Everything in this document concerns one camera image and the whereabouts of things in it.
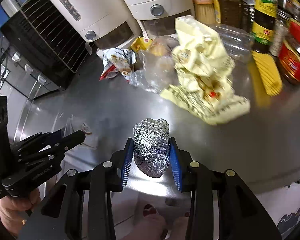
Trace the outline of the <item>person's left hand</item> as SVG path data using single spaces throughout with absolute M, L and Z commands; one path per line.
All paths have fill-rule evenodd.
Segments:
M 33 210 L 41 201 L 39 189 L 33 190 L 26 198 L 6 196 L 0 199 L 0 220 L 8 232 L 15 238 L 23 227 L 22 212 Z

